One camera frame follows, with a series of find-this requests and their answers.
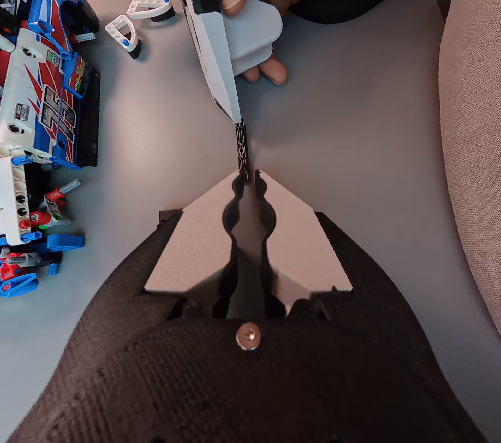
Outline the black printed tile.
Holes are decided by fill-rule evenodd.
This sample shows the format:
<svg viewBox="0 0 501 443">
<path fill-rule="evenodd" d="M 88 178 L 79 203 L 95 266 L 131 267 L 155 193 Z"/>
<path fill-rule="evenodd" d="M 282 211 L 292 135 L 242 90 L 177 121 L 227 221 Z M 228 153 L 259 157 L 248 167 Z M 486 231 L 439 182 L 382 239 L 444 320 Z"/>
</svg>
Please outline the black printed tile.
<svg viewBox="0 0 501 443">
<path fill-rule="evenodd" d="M 252 170 L 248 160 L 247 129 L 244 120 L 235 125 L 237 158 L 239 170 L 243 173 L 245 182 L 252 179 Z"/>
</svg>

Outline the toy brick race car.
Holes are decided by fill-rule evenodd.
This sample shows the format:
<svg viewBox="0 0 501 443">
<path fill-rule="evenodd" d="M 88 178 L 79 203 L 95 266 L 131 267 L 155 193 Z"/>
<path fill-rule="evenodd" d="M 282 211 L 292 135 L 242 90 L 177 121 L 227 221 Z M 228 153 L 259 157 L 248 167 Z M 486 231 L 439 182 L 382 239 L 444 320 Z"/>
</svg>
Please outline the toy brick race car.
<svg viewBox="0 0 501 443">
<path fill-rule="evenodd" d="M 79 44 L 100 24 L 86 0 L 1 0 L 1 297 L 34 291 L 84 237 L 50 234 L 70 223 L 76 179 L 50 190 L 51 172 L 95 167 L 100 73 Z"/>
</svg>

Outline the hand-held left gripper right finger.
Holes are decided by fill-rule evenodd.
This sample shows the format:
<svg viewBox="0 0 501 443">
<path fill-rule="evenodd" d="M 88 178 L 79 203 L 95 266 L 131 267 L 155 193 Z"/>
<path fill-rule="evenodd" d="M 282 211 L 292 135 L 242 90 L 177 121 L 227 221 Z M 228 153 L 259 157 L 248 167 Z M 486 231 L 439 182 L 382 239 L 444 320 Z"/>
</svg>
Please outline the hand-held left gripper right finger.
<svg viewBox="0 0 501 443">
<path fill-rule="evenodd" d="M 353 287 L 314 210 L 264 171 L 255 172 L 266 230 L 261 282 L 266 317 L 285 317 L 297 300 Z"/>
</svg>

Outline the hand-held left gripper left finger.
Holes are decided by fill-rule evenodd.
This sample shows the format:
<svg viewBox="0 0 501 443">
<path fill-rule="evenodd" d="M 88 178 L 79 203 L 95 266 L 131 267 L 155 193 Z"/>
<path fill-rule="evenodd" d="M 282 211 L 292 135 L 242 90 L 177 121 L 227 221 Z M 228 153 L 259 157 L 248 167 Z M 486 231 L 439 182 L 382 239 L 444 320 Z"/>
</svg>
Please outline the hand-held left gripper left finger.
<svg viewBox="0 0 501 443">
<path fill-rule="evenodd" d="M 183 209 L 144 289 L 196 301 L 226 318 L 237 280 L 237 241 L 244 176 L 234 171 Z"/>
</svg>

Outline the white curved brick piece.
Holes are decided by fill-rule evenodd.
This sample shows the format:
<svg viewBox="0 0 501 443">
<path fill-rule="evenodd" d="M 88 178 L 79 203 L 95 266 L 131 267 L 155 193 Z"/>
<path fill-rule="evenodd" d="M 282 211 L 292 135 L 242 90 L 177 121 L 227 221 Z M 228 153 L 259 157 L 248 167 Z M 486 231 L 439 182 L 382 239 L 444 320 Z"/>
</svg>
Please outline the white curved brick piece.
<svg viewBox="0 0 501 443">
<path fill-rule="evenodd" d="M 132 20 L 162 22 L 174 17 L 176 13 L 170 0 L 132 0 L 127 15 Z"/>
<path fill-rule="evenodd" d="M 127 15 L 120 15 L 105 26 L 105 31 L 128 53 L 132 59 L 137 59 L 141 53 L 142 44 L 132 21 Z"/>
</svg>

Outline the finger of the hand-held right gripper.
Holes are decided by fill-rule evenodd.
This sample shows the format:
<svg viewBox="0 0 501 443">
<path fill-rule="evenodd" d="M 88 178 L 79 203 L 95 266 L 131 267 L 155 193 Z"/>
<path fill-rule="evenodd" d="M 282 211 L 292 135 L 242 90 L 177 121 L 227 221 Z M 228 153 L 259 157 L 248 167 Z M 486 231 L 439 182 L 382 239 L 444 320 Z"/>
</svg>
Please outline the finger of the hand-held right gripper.
<svg viewBox="0 0 501 443">
<path fill-rule="evenodd" d="M 240 123 L 240 105 L 219 0 L 182 1 L 211 95 L 235 124 Z"/>
</svg>

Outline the person's beige hoodie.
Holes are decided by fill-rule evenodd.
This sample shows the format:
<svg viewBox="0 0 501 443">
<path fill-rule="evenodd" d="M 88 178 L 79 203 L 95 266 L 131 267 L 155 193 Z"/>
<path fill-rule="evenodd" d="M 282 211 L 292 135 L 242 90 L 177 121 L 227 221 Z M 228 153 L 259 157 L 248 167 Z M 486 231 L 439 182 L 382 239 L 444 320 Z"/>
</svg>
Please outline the person's beige hoodie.
<svg viewBox="0 0 501 443">
<path fill-rule="evenodd" d="M 442 149 L 470 271 L 500 332 L 500 0 L 452 0 L 439 53 Z"/>
</svg>

